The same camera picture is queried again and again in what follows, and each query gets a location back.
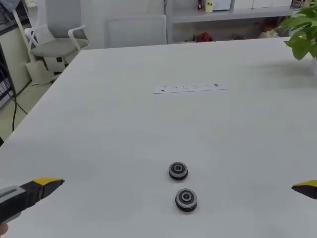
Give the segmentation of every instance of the table surface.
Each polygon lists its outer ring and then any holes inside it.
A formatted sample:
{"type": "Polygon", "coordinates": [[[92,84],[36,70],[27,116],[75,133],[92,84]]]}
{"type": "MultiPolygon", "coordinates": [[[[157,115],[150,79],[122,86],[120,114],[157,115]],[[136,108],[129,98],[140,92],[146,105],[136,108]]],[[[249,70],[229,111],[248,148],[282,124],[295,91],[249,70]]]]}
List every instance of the table surface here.
{"type": "Polygon", "coordinates": [[[317,202],[291,189],[317,179],[310,62],[281,39],[82,51],[0,150],[0,187],[66,180],[7,237],[315,238],[317,202]],[[194,83],[227,90],[153,94],[194,83]]]}

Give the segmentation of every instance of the floor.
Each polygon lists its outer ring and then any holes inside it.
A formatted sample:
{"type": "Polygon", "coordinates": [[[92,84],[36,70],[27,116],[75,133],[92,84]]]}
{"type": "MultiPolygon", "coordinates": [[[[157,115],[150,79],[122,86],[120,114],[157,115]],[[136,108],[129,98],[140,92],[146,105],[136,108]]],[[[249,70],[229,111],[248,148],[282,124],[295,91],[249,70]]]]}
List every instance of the floor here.
{"type": "MultiPolygon", "coordinates": [[[[19,96],[18,104],[28,113],[37,104],[40,98],[50,88],[51,84],[43,86],[28,86],[19,96]]],[[[12,118],[14,102],[10,100],[0,109],[0,136],[5,141],[12,133],[12,118]]],[[[25,113],[18,108],[15,119],[15,127],[26,117],[25,113]]]]}

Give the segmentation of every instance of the white power strip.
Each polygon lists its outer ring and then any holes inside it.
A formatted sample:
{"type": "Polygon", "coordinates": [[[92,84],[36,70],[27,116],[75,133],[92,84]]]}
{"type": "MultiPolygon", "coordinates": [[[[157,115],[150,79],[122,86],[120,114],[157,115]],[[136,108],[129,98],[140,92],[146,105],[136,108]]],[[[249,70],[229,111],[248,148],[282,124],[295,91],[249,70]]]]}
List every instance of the white power strip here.
{"type": "Polygon", "coordinates": [[[155,94],[161,93],[184,93],[184,92],[199,92],[199,91],[213,91],[226,90],[223,85],[219,84],[193,84],[187,86],[161,86],[154,89],[155,94]]]}

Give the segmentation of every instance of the green plant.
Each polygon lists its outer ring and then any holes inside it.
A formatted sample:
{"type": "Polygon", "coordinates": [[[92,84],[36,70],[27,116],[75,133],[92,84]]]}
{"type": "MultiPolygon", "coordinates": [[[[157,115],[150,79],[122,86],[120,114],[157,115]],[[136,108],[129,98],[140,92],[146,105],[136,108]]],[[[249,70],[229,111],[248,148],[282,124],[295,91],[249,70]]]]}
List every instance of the green plant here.
{"type": "Polygon", "coordinates": [[[292,48],[294,57],[301,60],[308,53],[317,59],[317,0],[300,9],[294,17],[283,21],[280,28],[292,31],[294,34],[284,41],[292,48]]]}

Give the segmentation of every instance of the shelf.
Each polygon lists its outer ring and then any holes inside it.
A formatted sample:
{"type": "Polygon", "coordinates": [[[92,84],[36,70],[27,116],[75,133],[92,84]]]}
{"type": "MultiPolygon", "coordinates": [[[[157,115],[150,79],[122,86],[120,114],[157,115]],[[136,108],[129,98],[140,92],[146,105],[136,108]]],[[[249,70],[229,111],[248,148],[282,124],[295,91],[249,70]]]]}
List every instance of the shelf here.
{"type": "Polygon", "coordinates": [[[173,23],[221,21],[247,18],[263,18],[276,16],[291,16],[297,8],[268,7],[254,9],[232,9],[227,11],[214,11],[205,13],[195,9],[178,9],[173,12],[173,23]]]}

